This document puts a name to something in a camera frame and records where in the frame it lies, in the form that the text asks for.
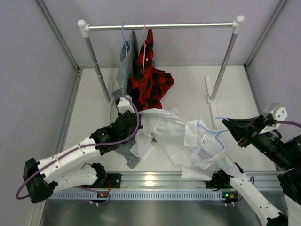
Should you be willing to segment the blue wire hanger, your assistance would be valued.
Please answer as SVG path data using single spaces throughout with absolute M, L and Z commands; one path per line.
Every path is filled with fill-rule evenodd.
M 228 132 L 228 130 L 211 131 L 201 119 L 198 119 L 197 129 L 203 135 L 201 150 L 210 158 L 213 158 L 225 151 L 226 145 L 220 135 Z

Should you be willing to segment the white shirt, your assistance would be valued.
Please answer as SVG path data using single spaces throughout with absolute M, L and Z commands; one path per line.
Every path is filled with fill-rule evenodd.
M 238 166 L 225 151 L 210 158 L 201 150 L 203 135 L 197 129 L 198 119 L 187 120 L 178 116 L 178 111 L 147 109 L 139 113 L 141 125 L 135 135 L 136 143 L 132 154 L 146 159 L 154 150 L 156 141 L 165 150 L 174 166 L 182 167 L 183 179 L 209 181 L 215 171 L 223 170 L 236 177 L 240 175 Z

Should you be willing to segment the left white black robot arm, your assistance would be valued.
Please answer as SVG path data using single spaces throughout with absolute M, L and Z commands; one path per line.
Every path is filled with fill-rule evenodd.
M 124 149 L 141 128 L 140 120 L 137 113 L 120 113 L 111 125 L 97 129 L 72 148 L 45 159 L 28 159 L 23 173 L 28 198 L 39 203 L 66 188 L 103 187 L 107 179 L 104 166 L 88 161 Z

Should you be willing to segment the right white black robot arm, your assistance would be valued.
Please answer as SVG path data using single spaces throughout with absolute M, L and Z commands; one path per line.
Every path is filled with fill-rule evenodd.
M 241 148 L 253 146 L 274 166 L 272 172 L 283 193 L 286 213 L 275 207 L 255 186 L 255 178 L 248 177 L 235 163 L 238 174 L 220 169 L 206 183 L 211 189 L 234 189 L 255 212 L 263 226 L 299 226 L 301 224 L 301 137 L 282 140 L 277 130 L 281 125 L 300 127 L 300 123 L 286 120 L 284 113 L 262 114 L 248 119 L 223 118 L 222 123 Z

